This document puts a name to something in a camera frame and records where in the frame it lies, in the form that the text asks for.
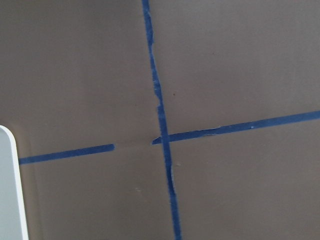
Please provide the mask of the pale green bear tray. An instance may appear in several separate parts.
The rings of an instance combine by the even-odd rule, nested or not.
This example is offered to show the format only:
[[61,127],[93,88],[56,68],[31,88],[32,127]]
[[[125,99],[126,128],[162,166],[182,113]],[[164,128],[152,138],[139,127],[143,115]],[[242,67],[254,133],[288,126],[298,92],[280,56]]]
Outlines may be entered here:
[[0,238],[29,239],[16,140],[3,125],[0,127]]

